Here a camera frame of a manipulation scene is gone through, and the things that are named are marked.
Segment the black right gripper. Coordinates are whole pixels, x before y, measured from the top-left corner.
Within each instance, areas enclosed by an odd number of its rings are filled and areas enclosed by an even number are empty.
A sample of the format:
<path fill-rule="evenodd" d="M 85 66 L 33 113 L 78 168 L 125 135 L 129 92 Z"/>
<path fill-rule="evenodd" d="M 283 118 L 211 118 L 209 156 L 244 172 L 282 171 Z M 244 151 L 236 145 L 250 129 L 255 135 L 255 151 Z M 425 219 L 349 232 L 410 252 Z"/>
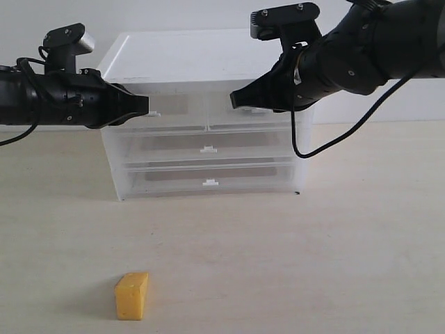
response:
<path fill-rule="evenodd" d="M 310 45 L 283 52 L 270 74 L 230 93 L 232 107 L 290 113 L 339 91 L 370 95 L 388 77 L 373 59 L 371 31 L 363 26 L 343 20 Z"/>

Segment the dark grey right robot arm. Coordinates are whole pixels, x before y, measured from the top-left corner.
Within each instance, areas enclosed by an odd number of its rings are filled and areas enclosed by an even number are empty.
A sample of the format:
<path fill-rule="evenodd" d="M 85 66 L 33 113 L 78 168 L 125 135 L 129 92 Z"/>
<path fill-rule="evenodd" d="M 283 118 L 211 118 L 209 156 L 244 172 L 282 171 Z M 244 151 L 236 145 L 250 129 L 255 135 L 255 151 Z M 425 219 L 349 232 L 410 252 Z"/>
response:
<path fill-rule="evenodd" d="M 255 11 L 250 35 L 279 40 L 271 70 L 230 95 L 235 109 L 302 111 L 345 91 L 370 95 L 391 79 L 444 76 L 443 1 L 352 1 L 321 33 L 320 8 L 303 2 Z"/>

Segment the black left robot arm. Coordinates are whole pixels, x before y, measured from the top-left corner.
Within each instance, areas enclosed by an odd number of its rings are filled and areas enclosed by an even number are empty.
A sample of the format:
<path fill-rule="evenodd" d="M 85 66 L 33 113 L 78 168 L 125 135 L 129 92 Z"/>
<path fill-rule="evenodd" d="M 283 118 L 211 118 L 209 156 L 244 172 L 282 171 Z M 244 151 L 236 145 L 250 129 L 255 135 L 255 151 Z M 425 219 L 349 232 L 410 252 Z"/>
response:
<path fill-rule="evenodd" d="M 149 98 L 135 95 L 101 78 L 100 71 L 81 74 L 55 71 L 34 76 L 10 67 L 1 68 L 1 124 L 84 126 L 101 129 L 119 126 L 149 112 Z"/>

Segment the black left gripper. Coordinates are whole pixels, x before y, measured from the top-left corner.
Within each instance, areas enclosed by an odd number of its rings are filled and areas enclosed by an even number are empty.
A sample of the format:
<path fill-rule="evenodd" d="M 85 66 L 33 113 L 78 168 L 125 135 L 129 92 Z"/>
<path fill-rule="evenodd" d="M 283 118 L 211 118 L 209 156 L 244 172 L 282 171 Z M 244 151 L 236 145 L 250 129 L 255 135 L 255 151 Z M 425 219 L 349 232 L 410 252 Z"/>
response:
<path fill-rule="evenodd" d="M 84 69 L 79 74 L 28 72 L 25 77 L 26 103 L 38 125 L 101 129 L 123 125 L 149 112 L 149 97 L 104 81 L 97 70 Z"/>

